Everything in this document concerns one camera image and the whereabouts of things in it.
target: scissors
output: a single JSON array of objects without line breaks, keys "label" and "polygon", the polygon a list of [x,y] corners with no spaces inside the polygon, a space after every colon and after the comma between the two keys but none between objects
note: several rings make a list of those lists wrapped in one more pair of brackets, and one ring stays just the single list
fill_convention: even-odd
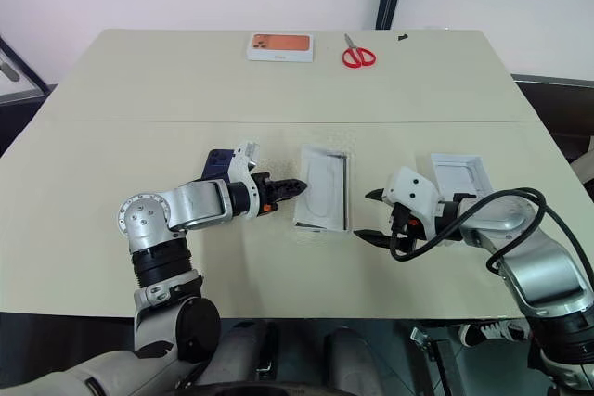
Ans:
[{"label": "scissors", "polygon": [[342,63],[344,65],[351,69],[358,69],[375,64],[375,55],[372,52],[366,48],[361,48],[360,46],[353,44],[353,41],[348,34],[344,35],[344,39],[349,45],[349,47],[344,50],[344,53],[342,53]]}]

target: orange phone box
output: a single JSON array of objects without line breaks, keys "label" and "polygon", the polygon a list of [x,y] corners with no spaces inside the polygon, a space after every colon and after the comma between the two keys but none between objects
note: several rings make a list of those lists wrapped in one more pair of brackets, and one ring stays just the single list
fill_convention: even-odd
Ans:
[{"label": "orange phone box", "polygon": [[313,62],[314,36],[311,34],[254,33],[248,43],[248,59]]}]

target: red scissors handle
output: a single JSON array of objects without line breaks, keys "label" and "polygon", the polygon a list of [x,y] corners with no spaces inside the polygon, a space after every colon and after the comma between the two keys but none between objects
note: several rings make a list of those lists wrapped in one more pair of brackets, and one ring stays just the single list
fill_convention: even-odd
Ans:
[{"label": "red scissors handle", "polygon": [[351,69],[358,69],[359,67],[368,67],[375,64],[375,55],[360,46],[355,48],[347,48],[342,53],[342,63]]}]

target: white box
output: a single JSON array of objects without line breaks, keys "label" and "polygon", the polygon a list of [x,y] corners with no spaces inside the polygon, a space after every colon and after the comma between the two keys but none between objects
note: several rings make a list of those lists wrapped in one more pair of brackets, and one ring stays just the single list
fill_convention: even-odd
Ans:
[{"label": "white box", "polygon": [[293,223],[315,232],[346,232],[348,222],[348,156],[340,150],[303,146],[301,179]]},{"label": "white box", "polygon": [[437,186],[446,200],[451,200],[455,193],[483,198],[494,192],[479,156],[432,153],[431,161]]}]

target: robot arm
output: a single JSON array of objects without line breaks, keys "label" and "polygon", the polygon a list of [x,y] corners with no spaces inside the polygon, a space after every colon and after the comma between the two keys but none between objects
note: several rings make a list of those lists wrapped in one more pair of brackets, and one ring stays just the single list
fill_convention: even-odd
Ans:
[{"label": "robot arm", "polygon": [[217,174],[167,192],[134,195],[119,209],[118,225],[128,238],[139,285],[134,294],[135,351],[111,351],[3,394],[160,394],[212,357],[220,319],[200,294],[202,277],[190,262],[187,231],[241,214],[247,219],[265,215],[306,188],[299,180],[272,181],[267,172],[251,173],[258,153],[254,143],[228,152],[230,162]]},{"label": "robot arm", "polygon": [[[487,249],[493,254],[487,264],[504,280],[532,327],[544,371],[567,389],[593,391],[592,287],[565,248],[537,228],[546,203],[540,203],[542,211],[535,215],[526,199],[514,196],[530,197],[526,190],[531,189],[502,191],[484,200],[457,195],[444,201],[433,183],[402,168],[383,190],[368,194],[393,208],[392,233],[355,233],[375,246],[390,248],[398,261],[418,257],[441,239]],[[417,248],[418,239],[429,241]],[[512,242],[516,246],[509,250]]]}]

